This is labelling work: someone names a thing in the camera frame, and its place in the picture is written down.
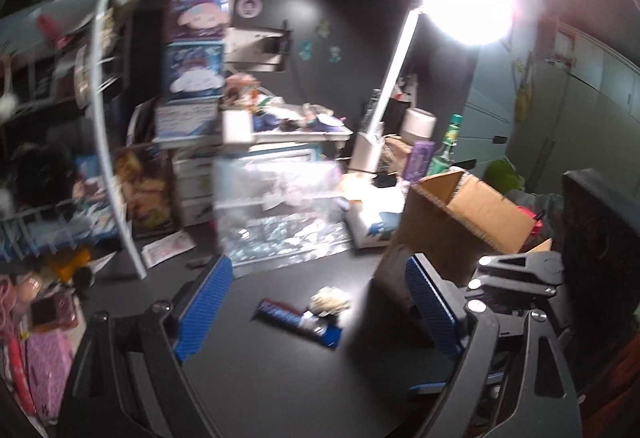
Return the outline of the small white sachet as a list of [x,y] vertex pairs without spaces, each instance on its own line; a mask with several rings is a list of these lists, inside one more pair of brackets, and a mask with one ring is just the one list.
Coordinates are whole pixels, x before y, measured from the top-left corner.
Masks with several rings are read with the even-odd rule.
[[151,269],[160,263],[186,253],[195,247],[194,240],[186,231],[178,231],[149,243],[142,248],[142,259],[146,268]]

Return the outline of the brown cardboard box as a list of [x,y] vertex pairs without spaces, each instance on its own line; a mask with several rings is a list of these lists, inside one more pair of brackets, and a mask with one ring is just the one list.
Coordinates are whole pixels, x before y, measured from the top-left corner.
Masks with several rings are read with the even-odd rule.
[[404,314],[414,306],[405,263],[424,254],[437,272],[457,286],[468,284],[477,260],[488,255],[551,248],[534,221],[493,187],[463,170],[425,177],[411,185],[395,235],[372,284]]

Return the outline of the anime art standee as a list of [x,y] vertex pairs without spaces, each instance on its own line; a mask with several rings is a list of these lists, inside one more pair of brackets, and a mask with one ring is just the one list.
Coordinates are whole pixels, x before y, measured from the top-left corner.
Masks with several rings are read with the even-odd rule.
[[170,232],[176,221],[165,153],[152,143],[122,147],[113,153],[113,169],[134,238]]

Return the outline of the white drawer unit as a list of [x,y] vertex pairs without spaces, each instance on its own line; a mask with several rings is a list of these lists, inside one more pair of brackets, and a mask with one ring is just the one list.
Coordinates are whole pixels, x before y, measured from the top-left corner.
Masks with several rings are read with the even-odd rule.
[[213,157],[178,158],[172,162],[175,203],[184,227],[213,220]]

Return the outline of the red lid cup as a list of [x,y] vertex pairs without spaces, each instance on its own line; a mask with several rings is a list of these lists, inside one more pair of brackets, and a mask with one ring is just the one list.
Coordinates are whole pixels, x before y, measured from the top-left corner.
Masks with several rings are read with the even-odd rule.
[[531,211],[530,209],[524,206],[518,206],[518,210],[534,221],[534,225],[533,225],[532,231],[530,231],[529,233],[529,236],[536,237],[544,227],[544,221],[542,221],[542,217],[544,216],[544,214],[534,213],[533,211]]

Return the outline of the white desk lamp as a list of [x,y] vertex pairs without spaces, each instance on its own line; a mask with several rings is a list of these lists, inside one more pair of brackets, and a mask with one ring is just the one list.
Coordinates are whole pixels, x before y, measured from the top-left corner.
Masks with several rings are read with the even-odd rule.
[[367,129],[357,133],[348,169],[372,173],[378,168],[383,141],[378,135],[421,20],[427,20],[439,49],[469,54],[506,38],[513,27],[516,0],[422,0],[409,8],[388,64]]

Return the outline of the green glass bottle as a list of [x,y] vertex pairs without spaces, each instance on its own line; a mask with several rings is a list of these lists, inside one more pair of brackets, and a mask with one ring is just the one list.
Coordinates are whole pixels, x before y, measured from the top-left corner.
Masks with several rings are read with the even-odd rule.
[[458,142],[461,123],[462,116],[460,114],[454,114],[451,116],[448,128],[442,138],[442,145],[432,156],[430,164],[427,167],[427,176],[439,175],[439,173],[446,172],[451,167],[452,154],[454,153],[454,148]]

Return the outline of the purple card pack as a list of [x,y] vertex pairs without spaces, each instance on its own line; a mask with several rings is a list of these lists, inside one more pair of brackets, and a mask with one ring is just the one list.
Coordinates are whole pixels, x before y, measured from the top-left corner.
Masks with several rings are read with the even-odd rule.
[[420,181],[426,175],[434,152],[434,141],[416,141],[407,158],[402,179],[411,183]]

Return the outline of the clear plastic bag stack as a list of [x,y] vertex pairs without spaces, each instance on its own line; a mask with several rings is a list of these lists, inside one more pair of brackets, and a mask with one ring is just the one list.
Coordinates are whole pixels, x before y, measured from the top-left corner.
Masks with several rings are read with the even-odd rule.
[[350,248],[335,161],[301,157],[219,158],[213,214],[233,276],[276,270]]

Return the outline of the cream fabric flower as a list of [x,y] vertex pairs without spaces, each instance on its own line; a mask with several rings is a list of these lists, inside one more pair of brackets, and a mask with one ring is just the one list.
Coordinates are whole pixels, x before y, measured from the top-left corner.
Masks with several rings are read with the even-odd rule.
[[352,306],[352,296],[335,286],[319,289],[309,299],[308,309],[317,317],[337,317]]

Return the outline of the white tissue box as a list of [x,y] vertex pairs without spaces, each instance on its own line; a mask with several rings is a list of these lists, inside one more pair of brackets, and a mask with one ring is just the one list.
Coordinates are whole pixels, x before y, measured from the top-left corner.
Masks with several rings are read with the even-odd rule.
[[395,235],[405,202],[394,199],[351,201],[345,222],[357,249],[386,247]]

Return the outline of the pink wallet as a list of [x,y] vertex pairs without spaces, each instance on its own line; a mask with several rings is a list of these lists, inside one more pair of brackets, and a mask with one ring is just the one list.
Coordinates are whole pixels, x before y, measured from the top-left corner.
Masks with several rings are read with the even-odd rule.
[[58,418],[73,348],[61,330],[30,334],[25,343],[26,373],[37,415],[46,422]]

